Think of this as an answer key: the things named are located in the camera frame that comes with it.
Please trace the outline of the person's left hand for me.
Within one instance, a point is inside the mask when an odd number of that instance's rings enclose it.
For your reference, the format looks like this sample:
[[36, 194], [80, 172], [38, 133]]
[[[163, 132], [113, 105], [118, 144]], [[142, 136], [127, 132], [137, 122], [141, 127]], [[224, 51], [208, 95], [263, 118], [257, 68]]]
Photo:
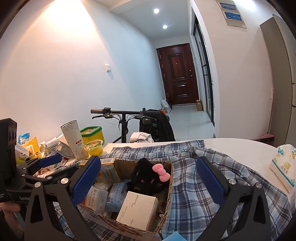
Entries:
[[11, 201], [7, 201], [7, 202], [1, 202], [1, 209], [4, 212], [4, 217], [8, 226], [16, 235], [16, 237], [18, 239], [23, 238], [23, 234], [24, 234], [23, 228], [21, 227], [21, 225], [19, 224], [15, 216], [15, 213], [21, 210], [21, 206]]

